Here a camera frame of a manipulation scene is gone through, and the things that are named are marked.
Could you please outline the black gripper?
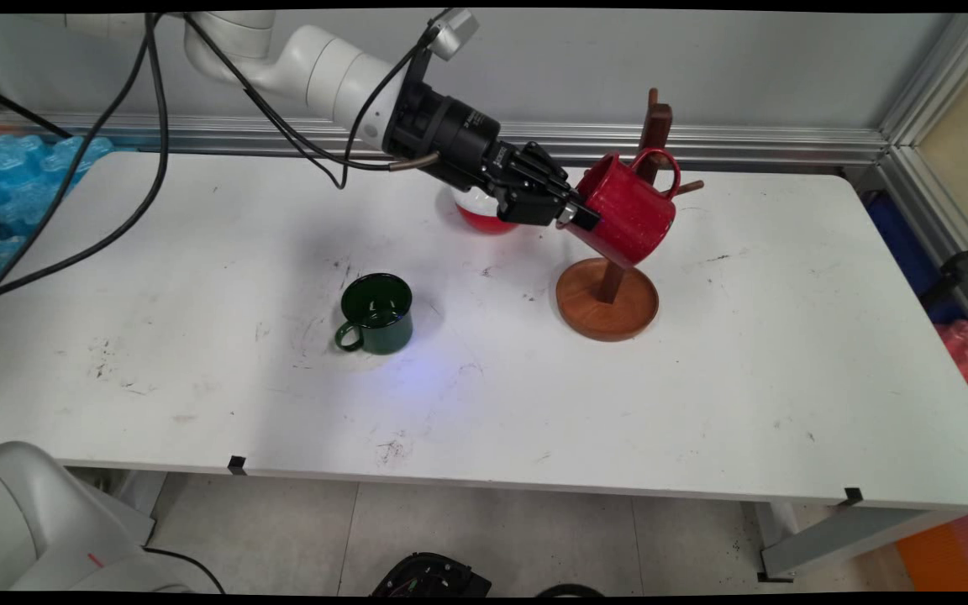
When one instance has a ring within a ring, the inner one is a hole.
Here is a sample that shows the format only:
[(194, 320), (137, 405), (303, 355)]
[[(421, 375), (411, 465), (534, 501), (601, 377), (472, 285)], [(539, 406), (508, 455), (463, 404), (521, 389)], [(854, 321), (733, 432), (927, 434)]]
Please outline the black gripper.
[(427, 59), (403, 59), (381, 150), (451, 187), (496, 197), (511, 224), (593, 231), (602, 215), (571, 189), (568, 173), (541, 145), (501, 138), (491, 116), (426, 83)]

